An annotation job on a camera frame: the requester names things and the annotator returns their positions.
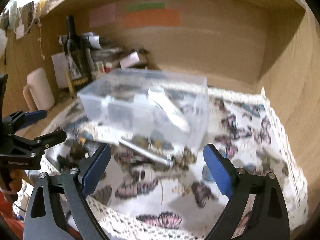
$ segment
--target bottle label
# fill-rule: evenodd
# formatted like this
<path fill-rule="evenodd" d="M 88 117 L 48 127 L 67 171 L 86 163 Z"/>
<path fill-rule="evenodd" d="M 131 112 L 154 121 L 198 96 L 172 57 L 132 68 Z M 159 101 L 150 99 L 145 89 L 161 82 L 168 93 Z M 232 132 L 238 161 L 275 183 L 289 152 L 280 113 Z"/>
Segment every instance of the bottle label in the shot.
<path fill-rule="evenodd" d="M 74 84 L 75 86 L 79 86 L 79 85 L 82 85 L 82 84 L 86 84 L 88 81 L 89 81 L 89 78 L 88 78 L 88 77 L 84 77 L 84 78 L 75 80 L 75 81 L 73 82 L 73 84 Z"/>
<path fill-rule="evenodd" d="M 68 62 L 69 62 L 69 70 L 70 70 L 70 74 L 72 79 L 79 79 L 82 78 L 82 74 L 79 70 L 79 68 L 77 67 L 76 63 L 74 62 L 74 60 L 72 59 L 71 55 L 66 55 Z"/>

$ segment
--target human hand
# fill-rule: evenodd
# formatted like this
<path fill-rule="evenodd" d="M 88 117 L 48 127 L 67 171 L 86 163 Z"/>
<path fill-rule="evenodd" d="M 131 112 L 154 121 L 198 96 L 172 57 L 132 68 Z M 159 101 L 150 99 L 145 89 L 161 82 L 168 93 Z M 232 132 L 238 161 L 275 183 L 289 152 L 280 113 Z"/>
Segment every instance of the human hand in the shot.
<path fill-rule="evenodd" d="M 12 191 L 18 192 L 22 188 L 22 176 L 23 170 L 11 170 L 10 177 L 12 181 L 9 183 L 9 187 Z"/>

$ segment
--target black bottle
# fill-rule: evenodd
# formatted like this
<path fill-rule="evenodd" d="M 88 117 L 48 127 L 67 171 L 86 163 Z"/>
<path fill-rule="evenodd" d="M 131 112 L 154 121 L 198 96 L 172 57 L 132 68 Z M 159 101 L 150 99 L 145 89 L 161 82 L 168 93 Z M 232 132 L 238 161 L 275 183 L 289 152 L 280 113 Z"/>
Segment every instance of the black bottle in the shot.
<path fill-rule="evenodd" d="M 86 58 L 83 40 L 76 34 L 75 20 L 67 16 L 68 39 L 64 44 L 64 52 L 69 63 L 71 78 L 76 91 L 92 82 L 92 75 Z"/>

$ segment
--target metal nut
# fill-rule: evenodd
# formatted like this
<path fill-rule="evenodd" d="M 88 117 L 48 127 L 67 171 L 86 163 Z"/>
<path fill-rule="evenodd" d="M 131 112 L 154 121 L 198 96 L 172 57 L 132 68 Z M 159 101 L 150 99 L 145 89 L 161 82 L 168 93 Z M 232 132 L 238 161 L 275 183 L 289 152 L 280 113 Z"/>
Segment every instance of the metal nut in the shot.
<path fill-rule="evenodd" d="M 238 172 L 238 174 L 243 175 L 243 174 L 245 174 L 245 169 L 244 168 L 238 168 L 237 172 Z"/>
<path fill-rule="evenodd" d="M 275 179 L 276 178 L 276 175 L 274 173 L 272 173 L 272 172 L 269 172 L 268 176 L 269 176 L 270 179 Z"/>
<path fill-rule="evenodd" d="M 47 176 L 47 173 L 46 172 L 41 172 L 40 175 L 39 175 L 39 178 L 43 179 L 45 176 Z"/>
<path fill-rule="evenodd" d="M 78 168 L 71 168 L 69 172 L 70 174 L 76 174 L 78 172 Z"/>

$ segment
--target metal screw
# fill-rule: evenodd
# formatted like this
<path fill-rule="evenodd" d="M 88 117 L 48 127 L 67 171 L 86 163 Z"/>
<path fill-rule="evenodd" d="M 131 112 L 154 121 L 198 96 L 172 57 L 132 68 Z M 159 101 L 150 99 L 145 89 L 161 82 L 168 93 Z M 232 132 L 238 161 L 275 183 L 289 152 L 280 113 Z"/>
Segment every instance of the metal screw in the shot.
<path fill-rule="evenodd" d="M 237 172 L 238 172 L 240 175 L 243 175 L 243 174 L 245 174 L 245 169 L 244 169 L 244 168 L 238 168 L 238 169 L 237 169 Z"/>
<path fill-rule="evenodd" d="M 174 159 L 172 158 L 172 155 L 167 155 L 167 160 L 168 160 L 169 167 L 173 167 Z"/>
<path fill-rule="evenodd" d="M 47 173 L 46 172 L 41 172 L 40 175 L 39 175 L 39 178 L 43 179 L 45 176 L 47 176 Z"/>
<path fill-rule="evenodd" d="M 268 176 L 269 176 L 270 179 L 275 179 L 276 178 L 275 174 L 272 173 L 272 172 L 269 172 Z"/>
<path fill-rule="evenodd" d="M 78 172 L 78 168 L 72 168 L 69 172 L 70 174 L 76 174 Z"/>

